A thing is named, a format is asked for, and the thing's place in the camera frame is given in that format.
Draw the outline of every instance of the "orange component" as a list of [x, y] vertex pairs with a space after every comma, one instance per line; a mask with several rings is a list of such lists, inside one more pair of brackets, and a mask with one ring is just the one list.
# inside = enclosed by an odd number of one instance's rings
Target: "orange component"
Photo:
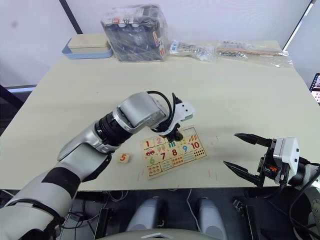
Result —
[[278, 169], [277, 169], [276, 167], [274, 167], [274, 166], [270, 166], [269, 169], [270, 169], [271, 171], [273, 171], [273, 172], [276, 172], [276, 171], [278, 170]]

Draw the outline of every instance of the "blue container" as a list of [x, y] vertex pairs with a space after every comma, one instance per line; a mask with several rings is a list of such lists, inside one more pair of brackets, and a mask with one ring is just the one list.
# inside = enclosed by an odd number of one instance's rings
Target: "blue container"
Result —
[[70, 40], [66, 43], [64, 48], [62, 49], [62, 53], [68, 57], [69, 59], [105, 59], [110, 58], [113, 54], [112, 49], [104, 52], [92, 52], [92, 53], [73, 53], [70, 48], [68, 47], [68, 43]]

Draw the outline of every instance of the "packaged item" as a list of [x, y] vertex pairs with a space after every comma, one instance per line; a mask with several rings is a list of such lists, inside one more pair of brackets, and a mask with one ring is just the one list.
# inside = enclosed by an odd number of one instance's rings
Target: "packaged item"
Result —
[[170, 54], [175, 56], [191, 56], [200, 61], [212, 62], [214, 59], [214, 48], [174, 40], [170, 47]]
[[158, 5], [113, 8], [104, 15], [101, 24], [120, 61], [152, 62], [166, 59], [168, 29]]
[[245, 60], [278, 68], [289, 67], [293, 64], [288, 58], [287, 51], [239, 41], [221, 41], [218, 43], [215, 53], [218, 57]]

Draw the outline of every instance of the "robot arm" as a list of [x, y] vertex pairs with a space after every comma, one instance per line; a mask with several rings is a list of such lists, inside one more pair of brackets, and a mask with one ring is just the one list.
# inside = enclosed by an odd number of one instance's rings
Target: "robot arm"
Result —
[[[169, 112], [151, 94], [161, 95]], [[173, 109], [160, 92], [133, 94], [73, 138], [62, 148], [51, 170], [34, 178], [0, 209], [0, 239], [36, 239], [38, 235], [54, 239], [80, 183], [96, 179], [115, 150], [144, 127], [169, 142], [181, 140], [179, 122], [192, 118], [195, 110], [172, 96]]]
[[[267, 152], [260, 159], [257, 169], [259, 175], [253, 175], [246, 168], [231, 162], [225, 161], [226, 166], [236, 175], [252, 182], [259, 188], [263, 187], [266, 177], [274, 180], [279, 185], [279, 188], [272, 194], [265, 196], [265, 199], [270, 199], [280, 194], [287, 184], [298, 189], [299, 192], [290, 205], [290, 220], [296, 228], [308, 232], [316, 239], [320, 239], [318, 235], [320, 233], [320, 165], [310, 163], [305, 158], [300, 157], [300, 149], [295, 137], [266, 139], [246, 133], [237, 133], [235, 136], [247, 143], [267, 147]], [[310, 231], [291, 217], [292, 206], [303, 193], [306, 194], [311, 204], [314, 218], [311, 223], [315, 223], [318, 233]]]

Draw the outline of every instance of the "beige lid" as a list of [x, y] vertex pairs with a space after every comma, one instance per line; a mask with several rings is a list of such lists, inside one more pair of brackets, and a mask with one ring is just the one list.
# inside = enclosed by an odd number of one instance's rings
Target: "beige lid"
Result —
[[105, 48], [108, 46], [107, 36], [104, 33], [76, 34], [68, 43], [70, 49], [78, 48]]

